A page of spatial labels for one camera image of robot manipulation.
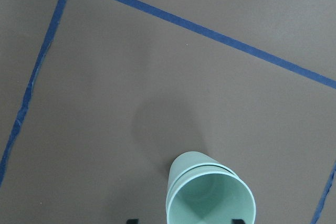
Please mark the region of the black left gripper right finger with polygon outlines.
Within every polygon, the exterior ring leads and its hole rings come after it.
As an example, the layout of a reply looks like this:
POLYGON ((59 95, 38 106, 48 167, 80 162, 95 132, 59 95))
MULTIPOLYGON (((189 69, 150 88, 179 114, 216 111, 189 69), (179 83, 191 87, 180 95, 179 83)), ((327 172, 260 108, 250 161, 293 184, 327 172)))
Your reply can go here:
POLYGON ((245 224, 245 222, 242 219, 233 219, 232 224, 245 224))

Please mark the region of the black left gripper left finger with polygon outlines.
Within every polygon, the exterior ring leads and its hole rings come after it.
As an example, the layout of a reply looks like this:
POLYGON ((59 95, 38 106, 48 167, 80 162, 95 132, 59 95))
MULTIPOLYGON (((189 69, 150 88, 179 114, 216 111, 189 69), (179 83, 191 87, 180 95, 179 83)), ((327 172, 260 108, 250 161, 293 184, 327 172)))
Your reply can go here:
POLYGON ((138 219, 128 219, 126 221, 126 224, 138 224, 139 220, 138 219))

